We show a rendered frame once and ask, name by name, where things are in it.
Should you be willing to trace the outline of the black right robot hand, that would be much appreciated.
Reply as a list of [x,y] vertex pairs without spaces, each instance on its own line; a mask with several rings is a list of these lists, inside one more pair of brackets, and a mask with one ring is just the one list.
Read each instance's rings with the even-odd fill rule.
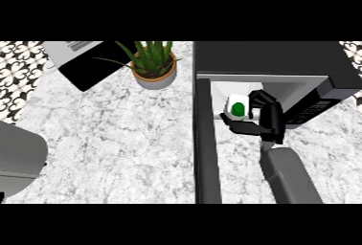
[[259,123],[241,120],[232,114],[232,110],[225,110],[219,114],[229,130],[237,134],[260,136],[265,142],[282,144],[285,123],[282,119],[282,108],[278,99],[262,89],[248,93],[247,116],[253,119],[253,109],[260,109]]

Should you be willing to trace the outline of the white milk carton green label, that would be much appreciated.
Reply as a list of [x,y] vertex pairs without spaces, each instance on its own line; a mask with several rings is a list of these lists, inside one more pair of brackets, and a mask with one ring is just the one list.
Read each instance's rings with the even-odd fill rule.
[[231,94],[225,104],[225,114],[232,121],[248,119],[248,96]]

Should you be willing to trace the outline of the dark grey microwave door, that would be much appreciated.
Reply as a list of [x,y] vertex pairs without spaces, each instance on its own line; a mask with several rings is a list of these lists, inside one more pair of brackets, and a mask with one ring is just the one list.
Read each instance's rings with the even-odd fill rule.
[[195,203],[220,204],[211,81],[207,78],[194,82],[192,126]]

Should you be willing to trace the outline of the black microwave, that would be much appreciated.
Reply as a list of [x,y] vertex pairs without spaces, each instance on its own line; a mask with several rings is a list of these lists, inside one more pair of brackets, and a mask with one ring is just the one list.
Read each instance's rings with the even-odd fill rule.
[[337,41],[197,41],[195,76],[211,82],[213,110],[228,96],[265,90],[297,128],[362,91],[362,77]]

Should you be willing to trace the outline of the green plant in pot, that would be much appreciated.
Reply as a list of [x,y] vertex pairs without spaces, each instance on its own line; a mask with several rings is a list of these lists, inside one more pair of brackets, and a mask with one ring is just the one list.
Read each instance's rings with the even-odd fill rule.
[[99,60],[110,61],[126,66],[132,72],[139,85],[148,90],[161,90],[175,82],[178,76],[178,62],[173,53],[173,42],[169,41],[163,45],[161,41],[148,41],[142,44],[135,42],[136,53],[132,53],[129,48],[117,41],[117,46],[126,52],[130,58],[130,64],[124,64],[117,60],[99,57]]

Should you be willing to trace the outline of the grey and black flat appliance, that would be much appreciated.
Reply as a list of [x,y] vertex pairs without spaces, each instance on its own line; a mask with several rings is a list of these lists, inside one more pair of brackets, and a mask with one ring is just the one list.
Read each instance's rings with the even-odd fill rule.
[[84,92],[132,59],[114,41],[45,41],[59,73]]

